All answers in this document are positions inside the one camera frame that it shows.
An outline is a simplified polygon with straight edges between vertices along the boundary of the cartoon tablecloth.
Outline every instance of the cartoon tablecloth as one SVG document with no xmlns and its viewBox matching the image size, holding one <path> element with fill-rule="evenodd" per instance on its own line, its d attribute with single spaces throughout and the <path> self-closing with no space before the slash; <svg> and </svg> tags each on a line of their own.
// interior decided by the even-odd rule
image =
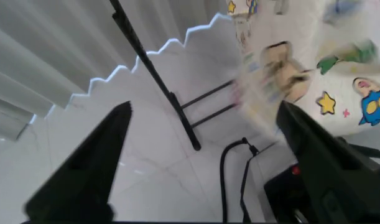
<svg viewBox="0 0 380 224">
<path fill-rule="evenodd" d="M 380 124 L 380 0 L 227 0 L 240 108 L 276 133 L 295 103 L 335 136 Z"/>
</svg>

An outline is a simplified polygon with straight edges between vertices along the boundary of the curtain fold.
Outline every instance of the curtain fold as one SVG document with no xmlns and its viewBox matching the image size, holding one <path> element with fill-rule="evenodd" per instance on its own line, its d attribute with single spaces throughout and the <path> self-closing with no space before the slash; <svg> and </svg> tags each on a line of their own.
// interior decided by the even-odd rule
<svg viewBox="0 0 380 224">
<path fill-rule="evenodd" d="M 225 0 L 121 0 L 146 51 L 226 12 Z M 87 93 L 92 78 L 118 66 L 132 69 L 136 53 L 112 19 L 108 0 L 0 0 L 0 136 L 17 139 L 34 114 L 65 108 Z"/>
</svg>

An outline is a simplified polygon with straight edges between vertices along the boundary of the pink star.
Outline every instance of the pink star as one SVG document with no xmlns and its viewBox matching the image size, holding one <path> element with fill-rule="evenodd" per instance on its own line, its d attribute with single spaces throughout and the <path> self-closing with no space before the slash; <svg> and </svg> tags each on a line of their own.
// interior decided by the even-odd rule
<svg viewBox="0 0 380 224">
<path fill-rule="evenodd" d="M 347 118 L 347 116 L 349 116 L 350 113 L 349 113 L 349 111 L 347 111 L 347 109 L 345 109 L 343 112 L 343 115 L 345 116 L 345 118 Z"/>
</svg>

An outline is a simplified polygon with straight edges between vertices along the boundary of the black cable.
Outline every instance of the black cable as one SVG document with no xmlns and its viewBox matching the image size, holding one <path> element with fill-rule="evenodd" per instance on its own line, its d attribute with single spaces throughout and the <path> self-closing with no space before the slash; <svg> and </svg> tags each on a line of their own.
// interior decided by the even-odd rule
<svg viewBox="0 0 380 224">
<path fill-rule="evenodd" d="M 259 153 L 265 151 L 266 149 L 270 148 L 271 146 L 275 145 L 277 142 L 273 142 L 272 144 L 268 145 L 265 147 L 263 150 L 260 152 L 251 145 L 246 138 L 242 138 L 241 140 L 232 142 L 228 146 L 225 147 L 223 150 L 223 153 L 221 154 L 220 157 L 220 187 L 221 187 L 221 205 L 223 207 L 223 223 L 227 223 L 228 221 L 228 209 L 227 209 L 227 200 L 226 200 L 226 185 L 225 185 L 225 160 L 227 153 L 230 149 L 241 145 L 241 144 L 248 144 L 249 145 L 249 150 L 252 152 L 253 157 L 258 155 Z"/>
</svg>

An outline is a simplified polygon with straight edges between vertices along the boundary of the star print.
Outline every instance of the star print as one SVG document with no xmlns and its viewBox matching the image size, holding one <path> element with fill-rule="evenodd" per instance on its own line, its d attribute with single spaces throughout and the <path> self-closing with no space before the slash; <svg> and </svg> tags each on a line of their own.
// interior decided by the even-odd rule
<svg viewBox="0 0 380 224">
<path fill-rule="evenodd" d="M 233 3 L 233 1 L 230 1 L 228 3 L 228 12 L 234 13 L 234 9 L 235 9 L 235 4 Z"/>
<path fill-rule="evenodd" d="M 343 115 L 345 116 L 345 118 L 347 118 L 347 116 L 350 115 L 350 112 L 347 111 L 347 109 L 345 109 L 344 112 L 343 112 Z"/>
<path fill-rule="evenodd" d="M 326 115 L 327 113 L 335 114 L 336 101 L 327 92 L 324 91 L 322 97 L 319 97 L 316 103 L 321 106 L 322 115 Z"/>
</svg>

